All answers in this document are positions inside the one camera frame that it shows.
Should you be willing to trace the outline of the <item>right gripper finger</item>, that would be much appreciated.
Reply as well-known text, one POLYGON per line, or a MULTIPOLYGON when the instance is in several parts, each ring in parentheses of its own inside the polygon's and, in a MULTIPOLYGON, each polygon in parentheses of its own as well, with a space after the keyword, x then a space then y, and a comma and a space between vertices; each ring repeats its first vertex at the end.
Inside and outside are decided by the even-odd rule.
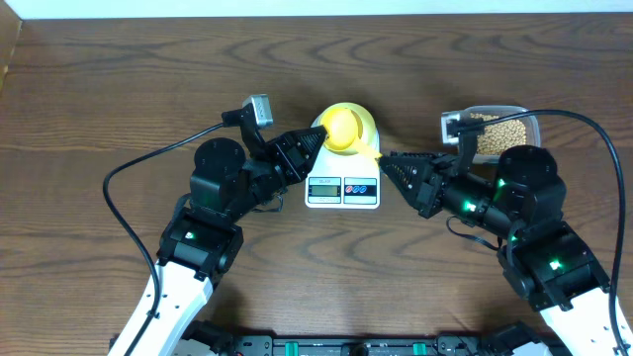
POLYGON ((419 161, 393 160, 390 155, 383 155, 378 159, 382 172, 412 208, 416 207, 415 195, 419 187, 419 178, 416 175, 418 163, 419 161))
POLYGON ((446 156, 446 153, 442 152, 401 152, 392 151, 390 158, 393 160, 404 161, 433 161, 438 158, 446 156))

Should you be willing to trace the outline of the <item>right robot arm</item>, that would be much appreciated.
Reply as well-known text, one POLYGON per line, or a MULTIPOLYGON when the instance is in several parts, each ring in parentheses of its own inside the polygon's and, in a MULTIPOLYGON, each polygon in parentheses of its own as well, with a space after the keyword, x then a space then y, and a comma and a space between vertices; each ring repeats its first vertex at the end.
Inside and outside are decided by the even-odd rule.
POLYGON ((446 211, 495 235, 503 277, 572 354, 630 354, 616 275, 564 221, 567 188, 554 157, 545 148, 514 146, 487 180, 470 171, 475 153, 393 152, 378 164, 423 218, 446 211))

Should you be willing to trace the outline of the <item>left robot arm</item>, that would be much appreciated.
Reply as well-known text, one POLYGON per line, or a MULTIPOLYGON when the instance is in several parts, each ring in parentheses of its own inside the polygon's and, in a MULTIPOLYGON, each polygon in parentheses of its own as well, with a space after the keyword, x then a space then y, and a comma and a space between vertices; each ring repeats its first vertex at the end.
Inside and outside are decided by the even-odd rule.
POLYGON ((196 150, 190 191, 148 260, 144 295, 110 354, 168 355, 175 349, 243 244, 238 221, 303 182, 327 136, 322 126, 270 140, 256 125, 239 128, 240 141, 212 138, 196 150))

